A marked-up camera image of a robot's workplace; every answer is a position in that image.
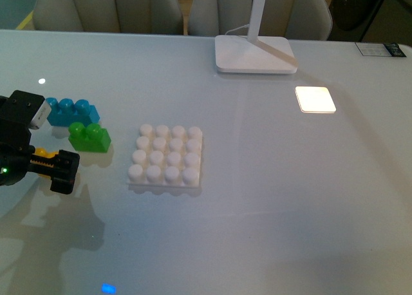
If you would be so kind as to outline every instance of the lego brick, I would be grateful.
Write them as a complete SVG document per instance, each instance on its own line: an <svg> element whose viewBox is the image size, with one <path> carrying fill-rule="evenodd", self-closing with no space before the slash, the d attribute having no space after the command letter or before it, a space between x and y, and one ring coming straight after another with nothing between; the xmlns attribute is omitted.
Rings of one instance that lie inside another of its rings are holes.
<svg viewBox="0 0 412 295"><path fill-rule="evenodd" d="M54 97L48 97L47 103L51 112L47 117L52 126L70 126L74 122L81 122L84 126L98 123L100 117L96 107L87 100L78 100L75 104L71 99L62 99L57 102Z"/></svg>
<svg viewBox="0 0 412 295"><path fill-rule="evenodd" d="M199 187L203 133L198 127L143 124L132 154L128 184Z"/></svg>
<svg viewBox="0 0 412 295"><path fill-rule="evenodd" d="M76 151L108 152L111 139L107 129L97 123L89 124L86 128L81 122L69 126L69 141Z"/></svg>

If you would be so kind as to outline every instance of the white table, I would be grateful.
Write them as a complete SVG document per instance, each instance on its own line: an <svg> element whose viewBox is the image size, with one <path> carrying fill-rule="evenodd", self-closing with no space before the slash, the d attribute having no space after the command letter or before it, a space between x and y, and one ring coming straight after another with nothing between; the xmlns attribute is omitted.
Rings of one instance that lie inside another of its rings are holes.
<svg viewBox="0 0 412 295"><path fill-rule="evenodd" d="M0 187L0 294L411 294L412 50L290 43L294 75L225 75L211 38L0 31L2 95L88 99L112 138L71 195ZM143 123L201 127L199 193L129 190ZM73 150L47 122L32 144Z"/></svg>

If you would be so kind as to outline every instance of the chair backrest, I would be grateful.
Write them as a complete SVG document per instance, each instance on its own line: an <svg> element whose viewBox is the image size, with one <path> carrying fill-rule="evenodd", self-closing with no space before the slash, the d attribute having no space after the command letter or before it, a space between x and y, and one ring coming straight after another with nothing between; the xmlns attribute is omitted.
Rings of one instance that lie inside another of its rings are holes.
<svg viewBox="0 0 412 295"><path fill-rule="evenodd" d="M37 0L37 30L183 34L177 0Z"/></svg>
<svg viewBox="0 0 412 295"><path fill-rule="evenodd" d="M251 7L252 0L194 0L188 33L201 36L225 34L248 24ZM324 0L266 0L259 34L327 39L331 28L332 18ZM246 35L247 29L231 34Z"/></svg>

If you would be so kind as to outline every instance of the lego stud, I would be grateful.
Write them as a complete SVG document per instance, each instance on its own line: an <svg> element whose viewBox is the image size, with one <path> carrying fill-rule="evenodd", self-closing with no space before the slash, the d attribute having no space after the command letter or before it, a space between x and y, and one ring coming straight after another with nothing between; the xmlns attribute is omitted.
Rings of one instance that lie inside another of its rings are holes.
<svg viewBox="0 0 412 295"><path fill-rule="evenodd" d="M170 151L175 151L179 152L180 154L183 154L183 141L180 138L174 138L170 141L169 143L169 149Z"/></svg>
<svg viewBox="0 0 412 295"><path fill-rule="evenodd" d="M166 141L170 140L170 130L167 126L161 125L156 127L156 136L163 137Z"/></svg>
<svg viewBox="0 0 412 295"><path fill-rule="evenodd" d="M203 133L201 132L200 128L193 126L187 130L187 136L189 137L189 139L197 139L199 142L201 142Z"/></svg>
<svg viewBox="0 0 412 295"><path fill-rule="evenodd" d="M127 172L129 180L135 184L141 184L145 180L143 167L139 164L133 164Z"/></svg>
<svg viewBox="0 0 412 295"><path fill-rule="evenodd" d="M200 155L201 144L197 139L189 139L186 143L186 151Z"/></svg>
<svg viewBox="0 0 412 295"><path fill-rule="evenodd" d="M149 155L150 165L157 165L162 167L165 161L164 154L161 151L153 151Z"/></svg>
<svg viewBox="0 0 412 295"><path fill-rule="evenodd" d="M155 131L150 124L142 124L139 128L140 136L146 136L148 139L152 140L155 137Z"/></svg>
<svg viewBox="0 0 412 295"><path fill-rule="evenodd" d="M180 138L182 141L187 140L186 130L183 126L174 126L172 128L172 137Z"/></svg>
<svg viewBox="0 0 412 295"><path fill-rule="evenodd" d="M182 172L182 178L187 186L195 186L199 182L199 172L191 167L185 168Z"/></svg>
<svg viewBox="0 0 412 295"><path fill-rule="evenodd" d="M87 116L90 114L90 104L87 100L78 100L75 109L79 115Z"/></svg>
<svg viewBox="0 0 412 295"><path fill-rule="evenodd" d="M157 165L149 166L146 170L146 178L152 184L159 184L163 181L162 170Z"/></svg>
<svg viewBox="0 0 412 295"><path fill-rule="evenodd" d="M153 150L159 150L163 153L166 152L166 139L164 139L163 137L156 137L153 140Z"/></svg>
<svg viewBox="0 0 412 295"><path fill-rule="evenodd" d="M168 166L176 166L178 169L182 169L183 159L179 152L170 152L166 162Z"/></svg>
<svg viewBox="0 0 412 295"><path fill-rule="evenodd" d="M51 111L58 112L59 111L59 102L54 97L48 97L46 99L47 103L49 104Z"/></svg>
<svg viewBox="0 0 412 295"><path fill-rule="evenodd" d="M165 181L168 184L178 185L182 181L180 177L180 171L177 167L169 166L165 170Z"/></svg>
<svg viewBox="0 0 412 295"><path fill-rule="evenodd" d="M103 137L103 129L97 123L89 124L86 133L90 140L99 140Z"/></svg>
<svg viewBox="0 0 412 295"><path fill-rule="evenodd" d="M83 123L75 122L69 127L70 137L84 139L86 138L86 128Z"/></svg>
<svg viewBox="0 0 412 295"><path fill-rule="evenodd" d="M136 140L136 147L148 153L151 150L150 140L146 136L141 136Z"/></svg>
<svg viewBox="0 0 412 295"><path fill-rule="evenodd" d="M133 152L131 159L133 163L135 164L139 164L142 167L147 166L147 154L146 154L146 151L144 150L139 149Z"/></svg>
<svg viewBox="0 0 412 295"><path fill-rule="evenodd" d="M64 114L73 115L75 113L75 106L71 99L62 99L59 102L59 107Z"/></svg>
<svg viewBox="0 0 412 295"><path fill-rule="evenodd" d="M185 162L185 167L200 168L200 157L196 153L190 152L186 154L183 161Z"/></svg>

